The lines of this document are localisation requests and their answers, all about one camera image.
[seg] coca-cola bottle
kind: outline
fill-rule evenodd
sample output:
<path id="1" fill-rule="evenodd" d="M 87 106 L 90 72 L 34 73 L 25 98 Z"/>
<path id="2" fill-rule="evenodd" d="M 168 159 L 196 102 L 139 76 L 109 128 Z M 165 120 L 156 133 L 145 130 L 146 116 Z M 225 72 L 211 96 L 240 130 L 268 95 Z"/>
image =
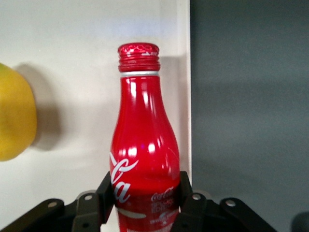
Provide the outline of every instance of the coca-cola bottle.
<path id="1" fill-rule="evenodd" d="M 118 48 L 121 102 L 110 152 L 120 232 L 169 232 L 179 212 L 179 151 L 161 96 L 159 48 Z"/>

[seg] bottle cap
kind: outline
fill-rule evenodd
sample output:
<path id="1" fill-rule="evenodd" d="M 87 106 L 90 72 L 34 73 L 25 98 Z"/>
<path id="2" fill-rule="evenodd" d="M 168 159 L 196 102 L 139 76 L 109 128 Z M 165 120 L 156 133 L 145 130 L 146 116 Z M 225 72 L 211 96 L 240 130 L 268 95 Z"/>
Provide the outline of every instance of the bottle cap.
<path id="1" fill-rule="evenodd" d="M 119 71 L 159 71 L 159 48 L 152 43 L 127 43 L 118 48 Z"/>

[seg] bottle neck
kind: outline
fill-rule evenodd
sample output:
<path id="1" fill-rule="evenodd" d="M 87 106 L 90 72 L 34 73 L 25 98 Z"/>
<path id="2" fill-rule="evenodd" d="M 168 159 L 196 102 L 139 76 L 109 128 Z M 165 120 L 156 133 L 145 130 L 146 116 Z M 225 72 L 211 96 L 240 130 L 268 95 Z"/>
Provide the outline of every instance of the bottle neck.
<path id="1" fill-rule="evenodd" d="M 145 118 L 166 117 L 163 106 L 160 78 L 153 71 L 130 72 L 121 78 L 120 117 Z"/>

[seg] gray wall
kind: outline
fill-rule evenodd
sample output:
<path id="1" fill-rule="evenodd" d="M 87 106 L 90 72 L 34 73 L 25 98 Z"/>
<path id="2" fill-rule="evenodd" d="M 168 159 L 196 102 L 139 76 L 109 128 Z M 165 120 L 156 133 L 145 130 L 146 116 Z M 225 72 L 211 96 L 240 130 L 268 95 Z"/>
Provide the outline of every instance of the gray wall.
<path id="1" fill-rule="evenodd" d="M 193 188 L 309 211 L 309 1 L 191 0 Z"/>

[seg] yellow fruit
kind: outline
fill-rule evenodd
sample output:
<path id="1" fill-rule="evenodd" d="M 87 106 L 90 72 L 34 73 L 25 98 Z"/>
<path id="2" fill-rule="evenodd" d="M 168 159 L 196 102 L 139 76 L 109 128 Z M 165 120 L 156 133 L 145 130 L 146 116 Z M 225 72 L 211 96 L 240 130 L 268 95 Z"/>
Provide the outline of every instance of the yellow fruit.
<path id="1" fill-rule="evenodd" d="M 27 81 L 0 63 L 0 161 L 22 153 L 34 140 L 37 115 Z"/>

